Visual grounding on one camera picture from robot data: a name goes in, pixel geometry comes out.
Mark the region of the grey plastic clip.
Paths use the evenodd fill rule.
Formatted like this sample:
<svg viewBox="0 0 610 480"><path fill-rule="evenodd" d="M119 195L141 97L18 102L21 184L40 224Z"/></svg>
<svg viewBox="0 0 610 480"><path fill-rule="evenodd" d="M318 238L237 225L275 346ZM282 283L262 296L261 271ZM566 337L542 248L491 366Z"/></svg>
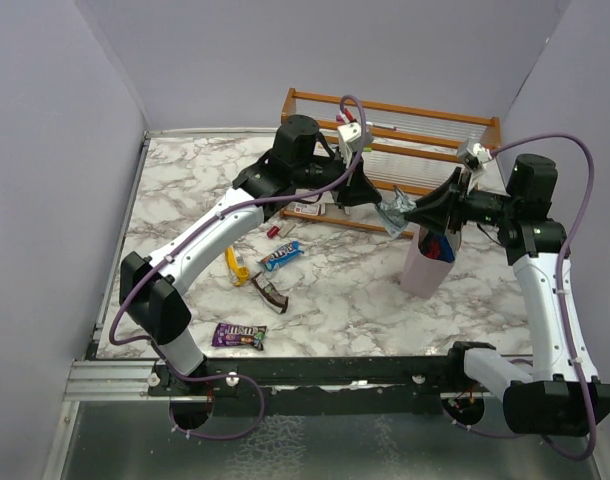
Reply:
<svg viewBox="0 0 610 480"><path fill-rule="evenodd" d="M409 223L405 215L416 208L416 202L397 186L393 193L390 201L381 200L375 210L385 231L392 238L398 238Z"/></svg>

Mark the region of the blue Burts chips bag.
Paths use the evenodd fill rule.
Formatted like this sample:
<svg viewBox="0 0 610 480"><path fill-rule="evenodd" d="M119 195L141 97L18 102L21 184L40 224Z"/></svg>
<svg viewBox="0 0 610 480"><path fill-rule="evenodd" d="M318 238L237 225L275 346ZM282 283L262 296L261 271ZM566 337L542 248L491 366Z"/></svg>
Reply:
<svg viewBox="0 0 610 480"><path fill-rule="evenodd" d="M419 252L431 260L451 264L455 261L455 253L449 239L445 235L429 231L418 244Z"/></svg>

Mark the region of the white paper bag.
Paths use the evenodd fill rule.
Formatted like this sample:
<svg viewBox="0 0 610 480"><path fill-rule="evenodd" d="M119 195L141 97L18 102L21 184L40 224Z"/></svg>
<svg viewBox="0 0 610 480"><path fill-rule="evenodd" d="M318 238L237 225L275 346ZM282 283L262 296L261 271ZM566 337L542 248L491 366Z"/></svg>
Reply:
<svg viewBox="0 0 610 480"><path fill-rule="evenodd" d="M399 287L402 291L421 298L430 298L453 269L456 260L446 262L425 256L419 246L427 231L416 224L405 258Z"/></svg>

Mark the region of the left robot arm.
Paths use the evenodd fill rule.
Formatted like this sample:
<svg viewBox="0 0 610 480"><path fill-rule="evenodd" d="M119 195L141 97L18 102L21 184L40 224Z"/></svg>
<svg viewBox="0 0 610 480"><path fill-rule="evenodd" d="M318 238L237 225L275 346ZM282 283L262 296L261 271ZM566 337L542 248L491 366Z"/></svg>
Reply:
<svg viewBox="0 0 610 480"><path fill-rule="evenodd" d="M191 395L205 385L205 355L189 331L184 294L227 247L292 202L332 193L342 207L377 204L378 190L366 178L362 153L371 142L368 124L337 128L338 145L328 143L319 123L294 114L277 129L273 144L245 167L216 205L188 230L155 252L131 252L120 264L119 313L147 334L172 368L171 382Z"/></svg>

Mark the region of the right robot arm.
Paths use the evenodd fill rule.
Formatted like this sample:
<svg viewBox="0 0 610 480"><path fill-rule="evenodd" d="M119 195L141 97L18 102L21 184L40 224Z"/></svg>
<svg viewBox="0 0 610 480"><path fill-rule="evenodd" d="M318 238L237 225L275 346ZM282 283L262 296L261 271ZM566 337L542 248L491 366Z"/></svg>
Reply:
<svg viewBox="0 0 610 480"><path fill-rule="evenodd" d="M451 350L457 359L444 367L446 383L457 391L478 383L494 394L516 434L585 436L610 413L610 384L600 380L584 345L571 292L568 235L549 216L556 164L519 155L504 194L468 189L468 178L456 168L404 217L439 234L456 233L468 222L497 228L524 298L533 366L525 371L488 344L457 343Z"/></svg>

